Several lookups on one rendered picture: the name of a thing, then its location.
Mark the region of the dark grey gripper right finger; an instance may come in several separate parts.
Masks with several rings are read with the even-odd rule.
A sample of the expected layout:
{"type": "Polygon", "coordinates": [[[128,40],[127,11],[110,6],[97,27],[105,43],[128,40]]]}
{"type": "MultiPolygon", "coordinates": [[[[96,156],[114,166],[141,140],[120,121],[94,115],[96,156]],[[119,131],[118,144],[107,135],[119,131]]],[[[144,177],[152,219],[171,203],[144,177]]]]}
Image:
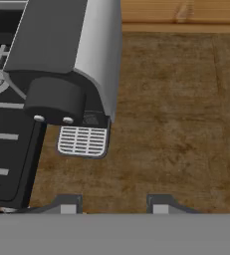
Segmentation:
{"type": "Polygon", "coordinates": [[[180,204],[170,194],[148,194],[146,212],[150,214],[200,214],[200,211],[180,204]]]}

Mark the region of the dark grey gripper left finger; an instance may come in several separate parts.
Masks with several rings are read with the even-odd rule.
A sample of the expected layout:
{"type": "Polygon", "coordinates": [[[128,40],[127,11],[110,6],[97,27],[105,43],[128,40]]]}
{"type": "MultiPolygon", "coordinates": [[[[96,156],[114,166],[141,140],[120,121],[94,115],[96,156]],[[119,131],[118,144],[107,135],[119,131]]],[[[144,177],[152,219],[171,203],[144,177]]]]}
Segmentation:
{"type": "Polygon", "coordinates": [[[59,194],[48,205],[33,208],[31,213],[82,214],[83,197],[80,194],[59,194]]]}

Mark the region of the black hob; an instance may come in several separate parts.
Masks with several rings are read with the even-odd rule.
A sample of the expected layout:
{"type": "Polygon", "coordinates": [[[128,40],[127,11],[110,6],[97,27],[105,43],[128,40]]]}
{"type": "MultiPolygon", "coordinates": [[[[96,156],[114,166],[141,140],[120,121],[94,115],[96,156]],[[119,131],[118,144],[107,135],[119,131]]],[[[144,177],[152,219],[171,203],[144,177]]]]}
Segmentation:
{"type": "Polygon", "coordinates": [[[25,91],[5,80],[3,68],[27,0],[0,0],[0,209],[29,206],[46,132],[23,112],[25,91]]]}

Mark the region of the black and silver coffee machine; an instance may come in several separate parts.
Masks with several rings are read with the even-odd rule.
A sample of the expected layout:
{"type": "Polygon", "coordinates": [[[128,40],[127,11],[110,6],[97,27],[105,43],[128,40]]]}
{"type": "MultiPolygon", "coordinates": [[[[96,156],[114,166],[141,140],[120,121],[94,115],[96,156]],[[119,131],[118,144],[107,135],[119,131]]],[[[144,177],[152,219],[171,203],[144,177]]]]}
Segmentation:
{"type": "Polygon", "coordinates": [[[59,153],[106,156],[121,59],[120,0],[28,0],[4,78],[24,113],[60,128],[59,153]]]}

